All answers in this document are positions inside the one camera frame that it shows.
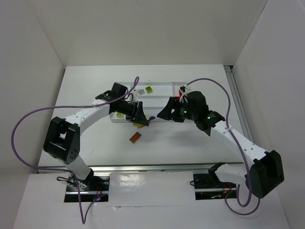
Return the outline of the curved green lego brick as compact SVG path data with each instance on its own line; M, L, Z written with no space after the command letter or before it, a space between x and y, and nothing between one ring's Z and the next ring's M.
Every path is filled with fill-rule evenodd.
M133 126L135 126L135 127L138 128L138 129L141 129L141 128L144 127L144 125L138 124L138 123L134 123Z

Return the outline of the red lego brick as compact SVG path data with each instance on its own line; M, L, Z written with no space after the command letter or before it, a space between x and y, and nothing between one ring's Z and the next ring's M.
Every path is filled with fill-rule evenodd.
M176 99L180 100L181 99L181 96L183 95L182 91L179 90L177 95L175 96Z

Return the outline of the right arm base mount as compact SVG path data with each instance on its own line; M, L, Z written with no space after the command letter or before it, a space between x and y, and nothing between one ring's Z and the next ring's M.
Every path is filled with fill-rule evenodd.
M193 174L193 180L190 185L194 187L196 200L216 200L236 198L236 185L233 183L224 183L215 181L209 174Z

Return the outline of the green square lego brick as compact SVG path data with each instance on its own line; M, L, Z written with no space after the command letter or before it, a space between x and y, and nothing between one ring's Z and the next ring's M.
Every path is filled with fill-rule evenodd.
M148 94L150 94L150 93L153 92L153 90L152 90L152 88L151 88L150 86L147 86L147 87L145 88L145 90L146 90L146 92L147 92Z

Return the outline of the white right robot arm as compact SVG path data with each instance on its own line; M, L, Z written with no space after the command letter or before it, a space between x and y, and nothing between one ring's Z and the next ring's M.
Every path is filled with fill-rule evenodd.
M213 180L246 185L257 198L264 198L284 181L280 154L275 150L268 152L236 131L222 115L209 109L201 92L190 92L182 100L170 97L157 116L179 123L193 121L199 130L219 141L243 160L242 166L223 162L215 164L209 169Z

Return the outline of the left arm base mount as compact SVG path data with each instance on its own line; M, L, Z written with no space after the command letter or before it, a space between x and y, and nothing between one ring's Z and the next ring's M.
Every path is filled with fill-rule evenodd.
M102 180L99 185L93 185L88 187L87 185L79 182L81 202L108 202L109 200L109 174L99 174L98 177ZM78 190L75 180L72 175L66 177L57 177L57 181L64 182L66 184L65 190L65 203L76 203L78 202Z

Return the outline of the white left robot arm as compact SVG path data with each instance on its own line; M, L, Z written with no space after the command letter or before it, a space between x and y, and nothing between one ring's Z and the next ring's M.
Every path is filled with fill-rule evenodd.
M111 113L121 113L131 123L148 126L142 102L127 102L128 88L114 83L112 89L95 97L88 108L81 109L65 118L51 120L43 150L72 171L77 179L91 190L102 188L104 180L94 175L80 156L82 133L100 119Z

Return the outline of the brown lego plate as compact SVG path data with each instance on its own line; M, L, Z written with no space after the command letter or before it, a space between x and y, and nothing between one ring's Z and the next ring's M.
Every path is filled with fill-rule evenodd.
M133 144L135 144L140 138L141 138L141 134L139 132L136 132L130 139L129 141Z

